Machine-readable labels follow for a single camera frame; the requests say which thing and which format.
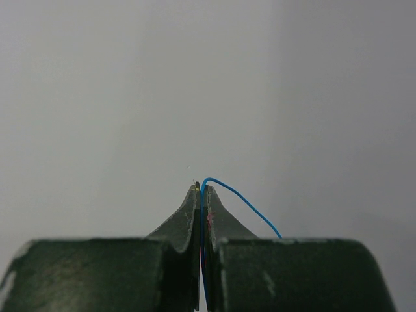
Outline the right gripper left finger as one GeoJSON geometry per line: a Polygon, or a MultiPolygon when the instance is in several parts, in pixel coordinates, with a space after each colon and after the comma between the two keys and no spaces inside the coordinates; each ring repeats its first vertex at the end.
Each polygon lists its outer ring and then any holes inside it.
{"type": "Polygon", "coordinates": [[[197,311],[200,186],[145,237],[33,239],[1,281],[2,311],[197,311]]]}

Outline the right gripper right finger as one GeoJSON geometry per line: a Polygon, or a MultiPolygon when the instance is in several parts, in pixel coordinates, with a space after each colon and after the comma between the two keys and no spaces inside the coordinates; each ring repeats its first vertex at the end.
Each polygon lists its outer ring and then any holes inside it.
{"type": "Polygon", "coordinates": [[[209,311],[394,311],[377,261],[356,240],[262,239],[204,190],[209,311]]]}

